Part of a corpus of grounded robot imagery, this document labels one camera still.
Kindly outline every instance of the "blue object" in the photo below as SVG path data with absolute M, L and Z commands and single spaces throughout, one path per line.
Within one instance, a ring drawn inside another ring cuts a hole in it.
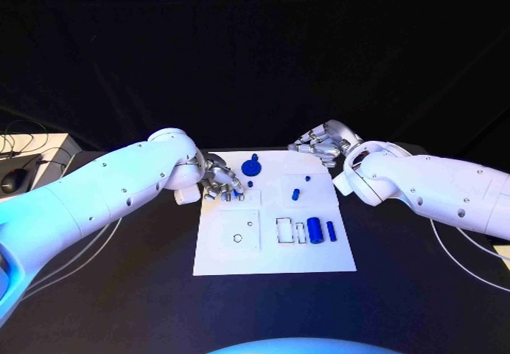
M 241 171 L 245 175 L 254 177 L 261 173 L 261 170 L 263 170 L 261 162 L 258 161 L 257 154 L 254 154 L 253 159 L 244 162 L 241 166 Z
M 293 193 L 293 200 L 296 201 L 300 198 L 300 189 L 297 188 Z
M 335 234 L 333 223 L 329 221 L 327 225 L 327 232 L 330 233 L 330 240 L 335 242 L 338 240 L 338 235 Z
M 342 341 L 326 338 L 278 338 L 234 345 L 211 354 L 399 354 L 394 350 L 376 347 L 356 341 Z
M 310 218 L 306 223 L 309 224 L 310 242 L 314 244 L 323 243 L 325 237 L 322 236 L 322 221 L 319 218 Z

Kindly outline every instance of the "small blue piece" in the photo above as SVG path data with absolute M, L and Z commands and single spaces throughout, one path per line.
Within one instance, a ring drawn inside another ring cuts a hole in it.
M 319 218 L 310 218 L 306 223 L 309 224 L 310 242 L 317 245 L 325 242 L 325 237 L 322 236 L 322 221 Z
M 263 170 L 261 162 L 258 161 L 257 154 L 254 154 L 253 159 L 244 162 L 241 166 L 241 171 L 247 176 L 254 177 L 261 173 L 261 170 Z
M 293 200 L 296 201 L 300 198 L 300 189 L 297 188 L 293 193 Z
M 330 233 L 330 240 L 332 242 L 335 242 L 338 240 L 338 235 L 335 234 L 333 223 L 329 221 L 326 225 L 327 225 L 327 232 Z

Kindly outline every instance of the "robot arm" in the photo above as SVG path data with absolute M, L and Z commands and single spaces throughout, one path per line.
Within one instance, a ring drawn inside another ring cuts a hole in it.
M 471 162 L 412 156 L 389 142 L 363 142 L 333 120 L 290 150 L 314 154 L 327 167 L 340 153 L 346 156 L 343 172 L 333 180 L 343 195 L 355 192 L 372 206 L 398 198 L 424 217 L 510 240 L 508 173 Z
M 242 195 L 240 180 L 225 165 L 218 167 L 216 157 L 202 155 L 180 129 L 163 129 L 0 204 L 0 326 L 54 256 L 163 188 L 176 191 L 178 204 L 201 199 L 196 183 L 205 178 Z

